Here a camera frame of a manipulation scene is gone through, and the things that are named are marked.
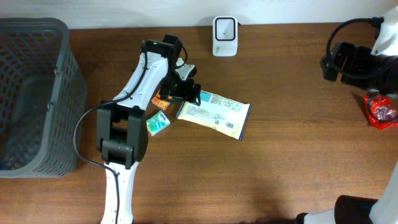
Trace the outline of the small orange packet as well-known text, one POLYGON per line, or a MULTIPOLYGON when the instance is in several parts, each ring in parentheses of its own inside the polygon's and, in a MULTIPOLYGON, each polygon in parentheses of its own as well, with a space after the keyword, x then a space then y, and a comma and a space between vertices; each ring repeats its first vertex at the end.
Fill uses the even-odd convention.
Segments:
POLYGON ((151 100, 152 104, 161 109, 162 111, 165 111, 169 106, 170 102, 166 100, 161 100, 160 99, 160 94, 157 92, 153 99, 151 100))

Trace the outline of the small green tissue pack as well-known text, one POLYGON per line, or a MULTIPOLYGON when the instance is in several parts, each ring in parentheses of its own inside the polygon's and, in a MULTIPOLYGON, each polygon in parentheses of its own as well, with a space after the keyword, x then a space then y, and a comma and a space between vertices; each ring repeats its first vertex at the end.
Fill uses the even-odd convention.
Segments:
POLYGON ((149 118, 146 121, 146 124, 149 134, 151 136, 155 136, 170 125, 170 120, 162 111, 159 111, 155 115, 153 115, 153 117, 149 118))

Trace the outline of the red snack bag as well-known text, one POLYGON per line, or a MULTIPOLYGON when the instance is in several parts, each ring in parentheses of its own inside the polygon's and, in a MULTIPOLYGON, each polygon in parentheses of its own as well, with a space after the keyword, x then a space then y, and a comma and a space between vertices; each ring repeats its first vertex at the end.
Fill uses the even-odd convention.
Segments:
POLYGON ((364 96, 363 100, 371 126, 381 131, 387 128, 397 129, 397 110, 393 108, 390 98, 373 93, 364 96))

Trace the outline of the beige wet wipes pack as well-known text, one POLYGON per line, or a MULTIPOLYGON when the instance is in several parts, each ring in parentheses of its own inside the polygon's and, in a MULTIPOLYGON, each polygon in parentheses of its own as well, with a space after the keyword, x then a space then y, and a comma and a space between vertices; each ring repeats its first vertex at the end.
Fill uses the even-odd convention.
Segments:
POLYGON ((200 99, 200 106, 182 103, 176 118, 214 129, 239 141, 243 139, 252 104, 203 90, 200 99))

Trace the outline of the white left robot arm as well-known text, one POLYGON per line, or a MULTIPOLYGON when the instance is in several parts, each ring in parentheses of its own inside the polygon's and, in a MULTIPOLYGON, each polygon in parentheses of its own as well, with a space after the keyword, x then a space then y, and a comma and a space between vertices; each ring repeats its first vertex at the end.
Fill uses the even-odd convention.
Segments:
POLYGON ((137 167, 147 150, 146 109, 155 94, 161 99, 200 105, 201 86, 193 81, 194 65, 180 61, 179 37, 146 40, 139 62, 121 92, 96 112, 97 148, 106 169, 102 223, 133 223, 132 192, 137 167))

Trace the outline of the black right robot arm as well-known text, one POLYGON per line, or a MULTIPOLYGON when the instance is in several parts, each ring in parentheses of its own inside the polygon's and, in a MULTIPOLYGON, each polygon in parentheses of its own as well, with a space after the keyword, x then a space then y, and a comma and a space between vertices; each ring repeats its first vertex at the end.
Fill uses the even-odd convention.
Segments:
MULTIPOLYGON (((380 130, 397 127, 397 8, 380 17, 356 18, 340 24, 330 35, 326 54, 320 61, 323 77, 367 91, 364 108, 369 123, 380 130), (332 46, 344 27, 364 22, 377 29, 373 47, 348 42, 332 46)), ((397 223, 397 171, 394 170, 380 199, 341 195, 335 206, 319 213, 300 213, 295 223, 397 223)))

